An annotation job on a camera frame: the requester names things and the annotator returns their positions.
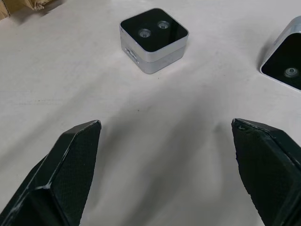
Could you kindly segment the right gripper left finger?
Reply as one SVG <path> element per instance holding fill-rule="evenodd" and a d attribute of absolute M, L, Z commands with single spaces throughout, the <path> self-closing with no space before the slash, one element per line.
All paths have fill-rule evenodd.
<path fill-rule="evenodd" d="M 61 134 L 0 214 L 2 226 L 78 226 L 93 181 L 99 120 Z"/>

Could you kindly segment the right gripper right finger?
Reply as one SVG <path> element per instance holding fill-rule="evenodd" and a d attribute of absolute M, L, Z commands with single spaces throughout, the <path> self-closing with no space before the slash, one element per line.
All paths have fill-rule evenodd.
<path fill-rule="evenodd" d="M 283 130 L 235 118 L 232 133 L 243 185 L 266 226 L 301 224 L 301 148 Z"/>

